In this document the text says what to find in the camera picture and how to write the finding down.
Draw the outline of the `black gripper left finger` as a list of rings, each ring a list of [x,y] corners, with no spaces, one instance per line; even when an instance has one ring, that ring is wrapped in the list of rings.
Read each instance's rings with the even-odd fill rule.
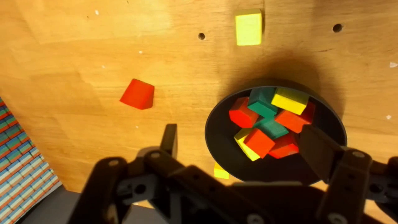
[[[67,224],[121,224],[135,201],[148,200],[167,224],[228,224],[226,206],[213,196],[211,176],[175,159],[177,125],[166,124],[157,147],[134,160],[108,157],[92,169]]]

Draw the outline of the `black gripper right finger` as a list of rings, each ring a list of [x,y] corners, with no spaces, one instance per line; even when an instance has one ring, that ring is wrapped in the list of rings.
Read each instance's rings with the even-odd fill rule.
[[[303,160],[327,184],[315,214],[320,224],[376,224],[364,214],[366,199],[398,221],[398,157],[376,162],[312,125],[304,125],[298,134],[298,148]]]

